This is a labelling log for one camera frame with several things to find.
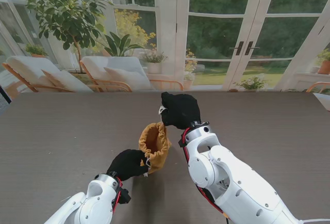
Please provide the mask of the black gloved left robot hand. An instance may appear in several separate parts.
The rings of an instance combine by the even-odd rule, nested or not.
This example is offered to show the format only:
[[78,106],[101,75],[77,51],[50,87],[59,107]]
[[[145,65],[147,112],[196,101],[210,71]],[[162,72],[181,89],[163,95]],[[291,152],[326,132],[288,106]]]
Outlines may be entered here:
[[141,150],[124,150],[114,158],[106,174],[126,181],[149,171],[149,167],[141,166],[141,162],[146,162],[145,154]]

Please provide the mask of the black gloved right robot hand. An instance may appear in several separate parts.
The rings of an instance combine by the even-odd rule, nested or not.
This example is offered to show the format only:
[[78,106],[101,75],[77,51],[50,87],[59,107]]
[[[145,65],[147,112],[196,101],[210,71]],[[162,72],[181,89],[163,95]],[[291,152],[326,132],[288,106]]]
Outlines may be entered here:
[[174,126],[185,130],[195,124],[201,124],[201,114],[197,100],[189,94],[171,94],[163,92],[161,103],[165,108],[161,119],[165,126]]

